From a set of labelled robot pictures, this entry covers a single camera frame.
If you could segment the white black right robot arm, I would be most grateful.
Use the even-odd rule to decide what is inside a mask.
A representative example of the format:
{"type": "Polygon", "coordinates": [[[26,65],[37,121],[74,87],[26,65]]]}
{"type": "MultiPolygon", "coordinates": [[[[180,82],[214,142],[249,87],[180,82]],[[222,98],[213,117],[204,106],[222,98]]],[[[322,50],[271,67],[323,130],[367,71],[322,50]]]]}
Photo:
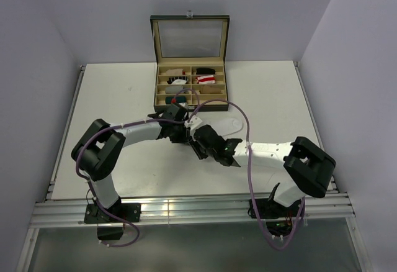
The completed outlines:
{"type": "Polygon", "coordinates": [[[306,137],[285,143],[254,143],[225,139],[206,124],[192,129],[192,146],[200,159],[210,156],[223,166],[284,169],[290,179],[276,184],[268,198],[269,210],[276,216],[284,215],[305,196],[325,197],[336,167],[334,158],[306,137]]]}

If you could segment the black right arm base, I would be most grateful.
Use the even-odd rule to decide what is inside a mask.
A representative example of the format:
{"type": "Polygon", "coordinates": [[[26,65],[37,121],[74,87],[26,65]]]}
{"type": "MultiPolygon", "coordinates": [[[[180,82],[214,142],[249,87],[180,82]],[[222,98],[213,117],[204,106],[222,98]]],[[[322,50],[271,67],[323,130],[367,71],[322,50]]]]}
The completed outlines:
{"type": "Polygon", "coordinates": [[[248,216],[256,219],[259,229],[266,237],[286,237],[292,233],[294,220],[300,225],[305,215],[302,200],[284,207],[269,198],[255,199],[257,212],[252,200],[249,200],[248,216]]]}

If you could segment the brown ribbed sock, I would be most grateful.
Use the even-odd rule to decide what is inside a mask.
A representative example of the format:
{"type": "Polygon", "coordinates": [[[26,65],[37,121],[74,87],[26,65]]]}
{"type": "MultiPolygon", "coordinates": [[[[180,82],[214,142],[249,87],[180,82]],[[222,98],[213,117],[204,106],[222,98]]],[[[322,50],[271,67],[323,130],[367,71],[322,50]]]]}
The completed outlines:
{"type": "Polygon", "coordinates": [[[200,88],[200,94],[223,94],[224,90],[222,88],[210,85],[204,85],[200,88]]]}

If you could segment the red white striped sock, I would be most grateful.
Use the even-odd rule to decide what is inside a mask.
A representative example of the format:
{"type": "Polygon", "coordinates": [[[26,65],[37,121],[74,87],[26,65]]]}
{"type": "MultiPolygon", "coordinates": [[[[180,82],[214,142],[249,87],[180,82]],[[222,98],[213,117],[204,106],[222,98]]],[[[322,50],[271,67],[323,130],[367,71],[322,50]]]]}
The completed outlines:
{"type": "Polygon", "coordinates": [[[196,77],[197,84],[215,84],[216,79],[214,75],[199,75],[196,77]]]}

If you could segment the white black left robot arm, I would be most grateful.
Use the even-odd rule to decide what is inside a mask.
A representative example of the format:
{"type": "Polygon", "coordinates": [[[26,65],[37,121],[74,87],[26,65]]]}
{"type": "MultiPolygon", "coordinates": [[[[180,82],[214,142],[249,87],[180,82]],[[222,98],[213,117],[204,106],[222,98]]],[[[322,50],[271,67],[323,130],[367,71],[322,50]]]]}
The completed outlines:
{"type": "Polygon", "coordinates": [[[165,111],[151,114],[143,120],[112,125],[103,119],[91,123],[71,152],[76,173],[89,183],[100,204],[99,215],[113,222],[121,214],[121,198],[115,190],[112,171],[122,149],[148,140],[169,138],[172,142],[188,142],[189,132],[184,122],[188,110],[173,103],[165,111]]]}

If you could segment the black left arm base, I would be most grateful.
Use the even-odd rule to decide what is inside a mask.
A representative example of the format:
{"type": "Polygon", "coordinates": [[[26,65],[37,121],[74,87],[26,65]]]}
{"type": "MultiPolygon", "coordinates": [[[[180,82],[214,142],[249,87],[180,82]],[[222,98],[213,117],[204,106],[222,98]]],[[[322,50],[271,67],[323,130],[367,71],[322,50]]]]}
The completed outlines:
{"type": "Polygon", "coordinates": [[[84,224],[97,225],[97,238],[102,241],[120,240],[125,229],[125,222],[116,217],[137,223],[140,221],[140,203],[121,203],[107,210],[106,214],[97,204],[88,204],[84,215],[84,224]]]}

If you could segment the white sock black stripes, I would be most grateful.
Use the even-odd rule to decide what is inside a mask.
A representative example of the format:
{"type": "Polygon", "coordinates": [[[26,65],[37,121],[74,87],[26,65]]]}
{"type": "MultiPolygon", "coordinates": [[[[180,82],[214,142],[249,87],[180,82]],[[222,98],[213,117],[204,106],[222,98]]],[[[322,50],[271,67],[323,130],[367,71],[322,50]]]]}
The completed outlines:
{"type": "Polygon", "coordinates": [[[235,117],[214,120],[210,125],[214,131],[222,137],[236,134],[244,127],[243,121],[235,117]]]}

